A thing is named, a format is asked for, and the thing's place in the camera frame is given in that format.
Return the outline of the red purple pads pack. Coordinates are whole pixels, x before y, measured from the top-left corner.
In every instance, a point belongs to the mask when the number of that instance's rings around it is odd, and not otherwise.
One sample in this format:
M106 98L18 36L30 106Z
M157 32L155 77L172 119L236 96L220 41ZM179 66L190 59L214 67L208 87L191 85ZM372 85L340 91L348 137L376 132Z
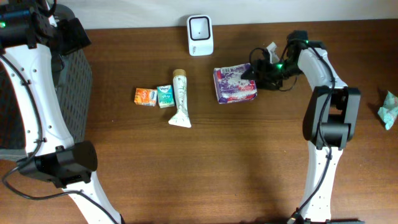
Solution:
M236 103L255 99L256 83L243 80L241 75L251 68L249 63L213 70L216 98L219 104Z

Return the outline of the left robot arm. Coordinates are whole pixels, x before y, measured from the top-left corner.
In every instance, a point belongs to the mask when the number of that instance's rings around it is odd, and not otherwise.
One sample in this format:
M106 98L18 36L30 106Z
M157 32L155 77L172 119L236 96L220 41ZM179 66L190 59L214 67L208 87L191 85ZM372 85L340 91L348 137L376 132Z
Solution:
M95 147L84 139L92 74L83 48L90 43L66 6L1 3L1 158L71 197L88 223L122 223L98 180Z

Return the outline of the orange tissue pocket pack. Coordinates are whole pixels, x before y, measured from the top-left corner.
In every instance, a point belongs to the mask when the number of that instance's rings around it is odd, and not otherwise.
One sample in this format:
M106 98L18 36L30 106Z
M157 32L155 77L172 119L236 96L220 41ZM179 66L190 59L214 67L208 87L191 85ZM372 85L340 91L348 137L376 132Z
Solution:
M157 104L157 90L136 88L134 102L137 105L155 106Z

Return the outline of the teal tissue pocket pack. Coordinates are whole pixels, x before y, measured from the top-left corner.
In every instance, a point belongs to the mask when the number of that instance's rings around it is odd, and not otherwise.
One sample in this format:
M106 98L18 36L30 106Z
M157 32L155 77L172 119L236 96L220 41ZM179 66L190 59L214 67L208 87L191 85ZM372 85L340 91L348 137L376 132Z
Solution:
M171 85L158 86L157 97L160 108L175 106L174 91Z

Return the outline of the mint green wipes pack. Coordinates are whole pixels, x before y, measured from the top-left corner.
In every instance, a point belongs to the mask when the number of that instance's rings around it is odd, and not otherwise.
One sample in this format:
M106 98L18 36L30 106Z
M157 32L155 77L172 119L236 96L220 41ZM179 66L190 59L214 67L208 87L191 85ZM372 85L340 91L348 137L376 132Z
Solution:
M397 119L397 97L390 91L387 92L383 105L377 114L384 123L386 130L390 130Z

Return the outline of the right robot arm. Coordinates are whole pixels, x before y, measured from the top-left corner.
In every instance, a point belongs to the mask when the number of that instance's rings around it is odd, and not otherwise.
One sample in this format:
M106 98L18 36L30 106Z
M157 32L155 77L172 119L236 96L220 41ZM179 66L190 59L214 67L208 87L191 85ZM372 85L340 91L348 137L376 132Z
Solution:
M287 223L333 223L331 195L336 169L354 136L361 92L341 80L324 43L310 40L305 30L287 36L280 59L273 59L273 53L263 49L263 58L250 61L241 78L255 81L258 89L283 91L284 80L303 74L312 89L302 125L309 152L305 190Z

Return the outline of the white tube with cork cap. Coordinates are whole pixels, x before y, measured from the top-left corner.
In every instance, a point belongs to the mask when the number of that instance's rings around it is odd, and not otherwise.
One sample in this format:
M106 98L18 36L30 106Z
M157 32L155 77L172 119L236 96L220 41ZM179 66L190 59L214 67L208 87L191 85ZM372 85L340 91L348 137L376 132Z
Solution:
M173 71L173 88L177 112L173 115L169 124L184 128L191 128L187 106L187 74L183 69Z

